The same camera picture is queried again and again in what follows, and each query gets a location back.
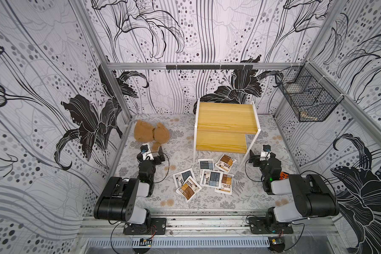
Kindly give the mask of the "brown coffee bag front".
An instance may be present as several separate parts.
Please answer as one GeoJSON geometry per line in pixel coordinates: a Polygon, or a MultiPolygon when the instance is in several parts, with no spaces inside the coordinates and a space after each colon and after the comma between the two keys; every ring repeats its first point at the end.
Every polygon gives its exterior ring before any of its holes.
{"type": "Polygon", "coordinates": [[[188,177],[184,184],[176,190],[176,193],[185,198],[189,203],[202,189],[201,185],[193,178],[188,177]]]}

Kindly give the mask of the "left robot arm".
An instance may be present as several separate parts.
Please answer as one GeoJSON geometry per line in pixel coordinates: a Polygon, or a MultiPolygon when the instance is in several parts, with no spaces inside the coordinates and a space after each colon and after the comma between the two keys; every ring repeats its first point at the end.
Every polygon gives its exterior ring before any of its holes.
{"type": "Polygon", "coordinates": [[[138,159],[137,178],[109,178],[95,204],[94,218],[137,225],[150,222],[149,211],[138,207],[135,202],[140,197],[151,197],[158,183],[155,181],[156,166],[169,159],[162,150],[148,152],[144,156],[138,159]]]}

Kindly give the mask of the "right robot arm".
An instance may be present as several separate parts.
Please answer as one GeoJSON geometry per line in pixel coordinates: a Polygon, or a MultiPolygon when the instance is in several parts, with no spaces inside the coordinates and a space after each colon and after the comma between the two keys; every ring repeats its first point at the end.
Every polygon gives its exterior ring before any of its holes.
{"type": "Polygon", "coordinates": [[[267,195],[291,196],[293,202],[278,207],[270,207],[265,216],[265,225],[286,224],[293,221],[331,217],[340,212],[334,193],[318,174],[289,174],[282,177],[282,162],[272,152],[261,155],[249,152],[248,163],[258,167],[262,177],[258,182],[267,195]]]}

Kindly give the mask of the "blue coffee bag left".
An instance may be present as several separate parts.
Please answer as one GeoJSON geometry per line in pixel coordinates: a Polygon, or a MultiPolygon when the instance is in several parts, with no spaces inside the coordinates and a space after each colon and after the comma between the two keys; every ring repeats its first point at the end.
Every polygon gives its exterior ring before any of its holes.
{"type": "Polygon", "coordinates": [[[189,178],[195,178],[193,170],[187,169],[173,174],[173,180],[176,188],[180,188],[184,185],[184,182],[189,178]]]}

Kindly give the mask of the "blue coffee bag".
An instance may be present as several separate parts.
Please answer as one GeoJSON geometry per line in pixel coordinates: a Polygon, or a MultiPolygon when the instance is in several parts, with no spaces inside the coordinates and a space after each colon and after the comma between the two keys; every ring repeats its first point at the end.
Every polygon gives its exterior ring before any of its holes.
{"type": "Polygon", "coordinates": [[[214,170],[213,159],[199,159],[200,170],[214,170]]]}
{"type": "Polygon", "coordinates": [[[176,188],[180,188],[184,185],[184,182],[189,178],[195,178],[193,170],[187,169],[173,174],[173,180],[176,188]]]}
{"type": "Polygon", "coordinates": [[[215,170],[202,170],[200,185],[211,188],[222,188],[223,172],[215,170]]]}

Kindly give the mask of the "blue coffee bag middle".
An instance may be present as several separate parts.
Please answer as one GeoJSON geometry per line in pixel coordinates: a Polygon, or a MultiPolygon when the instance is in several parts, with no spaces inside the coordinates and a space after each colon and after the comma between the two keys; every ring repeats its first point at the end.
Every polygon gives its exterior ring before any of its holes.
{"type": "Polygon", "coordinates": [[[200,185],[211,188],[222,188],[223,172],[215,170],[202,170],[200,185]]]}

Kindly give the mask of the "blue coffee bag top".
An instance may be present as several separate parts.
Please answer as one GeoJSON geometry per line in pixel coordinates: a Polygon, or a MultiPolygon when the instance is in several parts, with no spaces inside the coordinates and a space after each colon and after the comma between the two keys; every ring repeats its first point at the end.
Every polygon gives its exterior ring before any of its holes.
{"type": "Polygon", "coordinates": [[[214,170],[213,159],[199,159],[200,170],[214,170]]]}

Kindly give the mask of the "wooden two-tier shelf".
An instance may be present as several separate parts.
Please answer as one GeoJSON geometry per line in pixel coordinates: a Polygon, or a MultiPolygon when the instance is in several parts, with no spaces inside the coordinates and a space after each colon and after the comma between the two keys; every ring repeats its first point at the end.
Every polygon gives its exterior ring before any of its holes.
{"type": "Polygon", "coordinates": [[[196,107],[193,160],[197,151],[244,154],[241,162],[261,133],[255,103],[210,103],[198,100],[196,107]]]}

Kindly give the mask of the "orange cat toy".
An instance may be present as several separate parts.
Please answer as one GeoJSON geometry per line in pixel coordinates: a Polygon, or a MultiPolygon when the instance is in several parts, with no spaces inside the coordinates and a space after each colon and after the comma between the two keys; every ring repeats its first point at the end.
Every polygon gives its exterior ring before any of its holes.
{"type": "Polygon", "coordinates": [[[288,179],[288,178],[289,178],[289,175],[290,175],[289,173],[286,173],[286,172],[283,172],[283,171],[282,171],[282,172],[280,173],[279,179],[280,179],[280,180],[288,179]]]}

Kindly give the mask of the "brown teddy bear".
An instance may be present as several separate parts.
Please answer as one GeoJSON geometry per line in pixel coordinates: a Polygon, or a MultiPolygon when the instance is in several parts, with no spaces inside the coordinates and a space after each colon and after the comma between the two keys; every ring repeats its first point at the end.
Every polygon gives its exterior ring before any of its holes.
{"type": "Polygon", "coordinates": [[[146,121],[138,120],[134,127],[134,138],[137,142],[144,144],[152,142],[151,151],[156,152],[161,145],[166,144],[170,140],[170,132],[160,122],[156,126],[153,126],[146,121]]]}

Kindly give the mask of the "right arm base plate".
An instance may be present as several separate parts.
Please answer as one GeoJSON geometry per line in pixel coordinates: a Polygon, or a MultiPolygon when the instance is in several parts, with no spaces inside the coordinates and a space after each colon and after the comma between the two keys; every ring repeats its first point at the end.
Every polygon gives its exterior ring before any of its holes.
{"type": "Polygon", "coordinates": [[[293,233],[293,228],[289,223],[267,222],[265,218],[249,215],[246,217],[250,232],[254,235],[273,234],[289,235],[293,233]]]}

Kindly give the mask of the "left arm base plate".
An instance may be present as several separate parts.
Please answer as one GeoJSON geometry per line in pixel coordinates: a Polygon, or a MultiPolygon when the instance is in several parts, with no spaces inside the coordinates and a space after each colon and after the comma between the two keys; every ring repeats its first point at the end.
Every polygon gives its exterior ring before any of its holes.
{"type": "Polygon", "coordinates": [[[159,236],[166,232],[166,218],[148,218],[143,224],[126,223],[123,233],[128,236],[147,235],[159,236]]]}

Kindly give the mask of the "black bar on rail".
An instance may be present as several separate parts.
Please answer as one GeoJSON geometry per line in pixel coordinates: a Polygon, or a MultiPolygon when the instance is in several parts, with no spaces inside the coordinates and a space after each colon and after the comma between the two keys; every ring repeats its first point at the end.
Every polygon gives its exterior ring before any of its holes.
{"type": "Polygon", "coordinates": [[[166,65],[167,70],[251,70],[253,65],[166,65]]]}

